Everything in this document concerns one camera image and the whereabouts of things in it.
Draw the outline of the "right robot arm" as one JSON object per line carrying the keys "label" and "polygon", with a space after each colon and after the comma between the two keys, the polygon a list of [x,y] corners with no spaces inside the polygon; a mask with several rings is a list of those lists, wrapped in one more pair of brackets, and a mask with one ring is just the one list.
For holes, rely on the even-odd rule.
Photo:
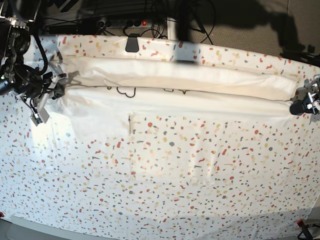
{"label": "right robot arm", "polygon": [[[0,94],[13,93],[36,113],[42,98],[56,100],[65,94],[59,82],[53,82],[49,61],[38,32],[46,14],[46,0],[2,0],[0,2]],[[42,67],[24,62],[24,54],[34,39],[43,60]]]}

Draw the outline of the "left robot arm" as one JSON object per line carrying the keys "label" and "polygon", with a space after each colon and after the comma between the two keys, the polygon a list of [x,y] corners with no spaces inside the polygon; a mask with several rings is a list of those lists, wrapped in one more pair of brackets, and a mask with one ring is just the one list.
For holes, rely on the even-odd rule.
{"label": "left robot arm", "polygon": [[310,83],[296,90],[289,108],[292,115],[318,115],[320,113],[320,75],[316,75]]}

